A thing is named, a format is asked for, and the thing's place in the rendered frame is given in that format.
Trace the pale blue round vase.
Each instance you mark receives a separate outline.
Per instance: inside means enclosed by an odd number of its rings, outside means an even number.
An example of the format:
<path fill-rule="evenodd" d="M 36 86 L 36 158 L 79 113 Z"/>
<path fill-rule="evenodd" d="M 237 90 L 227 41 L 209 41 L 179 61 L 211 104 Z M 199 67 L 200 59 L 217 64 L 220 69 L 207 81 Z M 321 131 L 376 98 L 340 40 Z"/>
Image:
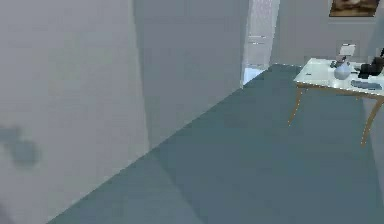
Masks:
<path fill-rule="evenodd" d="M 343 62 L 334 70 L 334 77 L 338 80 L 345 80 L 351 74 L 351 67 L 348 62 Z"/>

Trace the white table with wooden legs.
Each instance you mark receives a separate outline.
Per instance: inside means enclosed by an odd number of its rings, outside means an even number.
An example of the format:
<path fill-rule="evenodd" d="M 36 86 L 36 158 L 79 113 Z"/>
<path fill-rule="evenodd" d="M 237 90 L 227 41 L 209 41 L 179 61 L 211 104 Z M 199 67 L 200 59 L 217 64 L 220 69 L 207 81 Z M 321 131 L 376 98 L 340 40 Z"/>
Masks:
<path fill-rule="evenodd" d="M 384 105 L 384 72 L 381 72 L 378 76 L 369 76 L 367 79 L 361 79 L 358 77 L 361 63 L 348 63 L 351 67 L 351 74 L 345 80 L 338 80 L 334 77 L 334 70 L 336 68 L 333 67 L 333 60 L 311 58 L 302 67 L 299 74 L 294 78 L 294 83 L 296 84 L 295 107 L 288 119 L 288 124 L 292 123 L 299 108 L 301 96 L 308 89 L 332 90 L 339 94 L 355 96 L 356 98 L 374 99 L 376 103 L 368 116 L 361 137 L 361 145 L 365 145 L 376 114 Z M 351 85 L 352 80 L 379 83 L 382 86 L 382 90 L 357 88 Z"/>

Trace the white room door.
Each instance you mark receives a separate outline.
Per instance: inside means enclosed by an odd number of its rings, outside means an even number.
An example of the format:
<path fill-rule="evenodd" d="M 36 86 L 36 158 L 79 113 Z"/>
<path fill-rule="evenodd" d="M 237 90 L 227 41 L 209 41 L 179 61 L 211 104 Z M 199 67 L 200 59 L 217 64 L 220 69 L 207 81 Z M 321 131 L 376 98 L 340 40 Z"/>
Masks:
<path fill-rule="evenodd" d="M 280 0 L 249 0 L 240 87 L 270 65 Z"/>

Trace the black boxy object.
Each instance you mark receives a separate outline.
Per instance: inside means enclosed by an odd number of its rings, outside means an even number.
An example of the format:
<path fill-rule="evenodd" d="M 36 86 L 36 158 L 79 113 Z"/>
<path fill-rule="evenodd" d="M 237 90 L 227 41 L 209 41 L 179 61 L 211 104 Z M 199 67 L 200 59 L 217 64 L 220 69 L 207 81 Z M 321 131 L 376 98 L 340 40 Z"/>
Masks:
<path fill-rule="evenodd" d="M 370 64 L 362 64 L 358 77 L 367 79 L 369 76 L 378 76 L 384 69 L 384 48 L 379 56 L 375 57 Z"/>

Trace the brown framed picture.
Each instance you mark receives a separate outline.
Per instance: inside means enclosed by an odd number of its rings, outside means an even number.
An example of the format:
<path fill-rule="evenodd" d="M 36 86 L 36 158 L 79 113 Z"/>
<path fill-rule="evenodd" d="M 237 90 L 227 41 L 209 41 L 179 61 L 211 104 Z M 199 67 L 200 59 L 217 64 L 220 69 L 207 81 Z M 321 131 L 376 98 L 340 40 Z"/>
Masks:
<path fill-rule="evenodd" d="M 381 0 L 332 0 L 330 17 L 373 17 Z"/>

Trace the white square box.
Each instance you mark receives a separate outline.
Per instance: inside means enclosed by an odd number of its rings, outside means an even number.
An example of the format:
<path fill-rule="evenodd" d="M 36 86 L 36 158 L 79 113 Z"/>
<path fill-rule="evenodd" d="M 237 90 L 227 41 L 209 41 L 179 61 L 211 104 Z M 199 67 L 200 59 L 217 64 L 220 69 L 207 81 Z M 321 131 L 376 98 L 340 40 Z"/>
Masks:
<path fill-rule="evenodd" d="M 355 44 L 343 44 L 340 48 L 340 56 L 353 56 L 356 49 Z"/>

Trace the grey flat cloth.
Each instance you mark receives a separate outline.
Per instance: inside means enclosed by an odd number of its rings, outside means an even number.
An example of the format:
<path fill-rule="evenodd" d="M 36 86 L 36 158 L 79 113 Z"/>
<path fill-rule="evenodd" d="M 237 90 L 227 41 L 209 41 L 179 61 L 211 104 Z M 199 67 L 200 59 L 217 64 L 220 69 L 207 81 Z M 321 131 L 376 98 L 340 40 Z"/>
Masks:
<path fill-rule="evenodd" d="M 358 80 L 352 80 L 351 85 L 361 89 L 367 90 L 382 90 L 382 86 L 379 83 L 370 83 Z"/>

